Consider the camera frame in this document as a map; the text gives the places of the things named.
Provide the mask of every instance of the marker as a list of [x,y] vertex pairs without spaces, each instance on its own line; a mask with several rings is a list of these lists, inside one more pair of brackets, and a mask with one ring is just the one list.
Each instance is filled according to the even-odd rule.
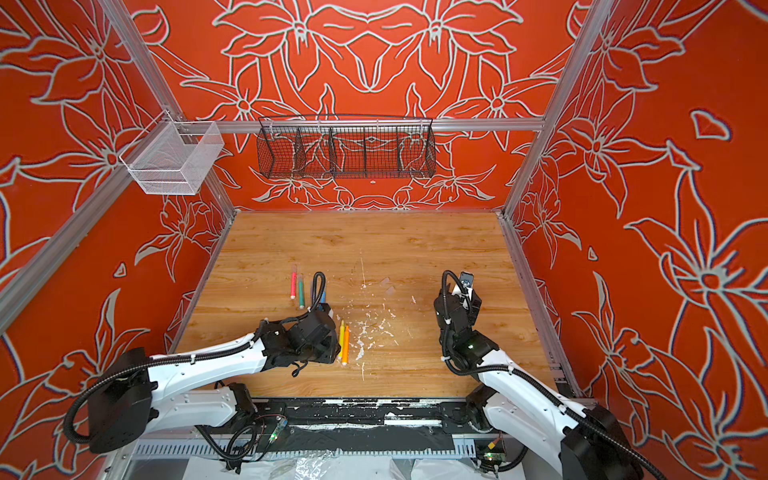
[[304,308],[304,275],[299,275],[299,308]]
[[293,272],[290,274],[290,299],[296,298],[296,265],[293,266]]
[[339,346],[341,347],[341,350],[339,350],[339,355],[336,357],[337,359],[341,360],[341,353],[344,350],[344,331],[346,329],[346,326],[344,325],[344,320],[341,321],[341,326],[339,327]]
[[349,362],[349,327],[344,329],[344,345],[341,355],[341,364],[346,365]]

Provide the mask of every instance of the wood grain surface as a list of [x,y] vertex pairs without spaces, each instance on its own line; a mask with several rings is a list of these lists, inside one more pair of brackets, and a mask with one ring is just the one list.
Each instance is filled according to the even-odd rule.
[[228,380],[246,383],[254,397],[467,395],[477,382],[440,361],[432,302],[446,269],[475,274],[483,302],[475,328],[554,388],[491,213],[239,214],[177,351],[235,339],[263,318],[295,316],[293,264],[307,296],[312,275],[326,274],[334,320],[351,326],[349,365],[310,363],[297,378],[291,367]]

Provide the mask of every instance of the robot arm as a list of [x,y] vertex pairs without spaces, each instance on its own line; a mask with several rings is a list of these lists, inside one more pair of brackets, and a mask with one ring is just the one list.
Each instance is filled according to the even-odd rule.
[[[93,453],[105,453],[154,430],[209,425],[214,430],[222,427],[219,432],[235,432],[252,424],[256,412],[244,385],[194,389],[278,366],[294,365],[293,376],[298,376],[308,362],[333,363],[341,347],[333,311],[319,302],[325,277],[316,273],[315,280],[318,277],[320,292],[315,295],[313,281],[313,304],[298,317],[264,320],[254,333],[192,352],[147,357],[137,348],[123,353],[74,401],[65,416],[64,434],[71,442],[87,443]],[[74,418],[86,402],[88,435],[82,435],[75,430]]]
[[[456,282],[451,293],[448,277]],[[482,384],[467,397],[475,422],[480,427],[490,424],[525,446],[518,458],[500,470],[514,468],[530,449],[564,480],[639,480],[641,467],[665,479],[629,446],[609,411],[600,406],[586,409],[559,395],[472,328],[482,304],[473,280],[471,274],[462,272],[457,278],[446,270],[435,312],[445,364],[456,375],[472,376]],[[499,467],[485,464],[481,468]]]

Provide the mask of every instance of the floral wall pattern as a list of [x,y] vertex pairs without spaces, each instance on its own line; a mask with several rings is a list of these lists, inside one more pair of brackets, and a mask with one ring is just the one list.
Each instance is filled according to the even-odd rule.
[[758,2],[616,2],[513,215],[581,388],[668,478],[768,472],[766,41]]
[[[191,120],[390,114],[544,114],[589,2],[335,0],[126,5]],[[437,175],[267,180],[253,135],[228,139],[217,173],[244,210],[500,207],[531,132],[438,136]]]
[[2,335],[0,478],[96,477],[100,457],[66,440],[64,414],[127,349],[168,351],[225,223],[206,187],[118,198]]
[[0,99],[2,289],[160,109],[95,0],[0,5]]
[[[0,98],[1,289],[160,108],[95,0],[0,2]],[[1,335],[0,478],[96,477],[71,400],[126,349],[167,351],[224,224],[207,187],[120,196]]]

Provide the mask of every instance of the yellow marker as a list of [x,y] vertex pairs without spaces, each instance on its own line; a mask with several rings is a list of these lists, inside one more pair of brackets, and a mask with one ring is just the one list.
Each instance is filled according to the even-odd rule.
[[344,345],[342,346],[341,364],[349,362],[349,327],[344,329]]
[[341,353],[344,350],[344,331],[346,330],[346,327],[344,325],[344,320],[341,321],[341,326],[339,327],[339,346],[341,347],[341,350],[339,350],[339,355],[337,356],[337,359],[341,360]]

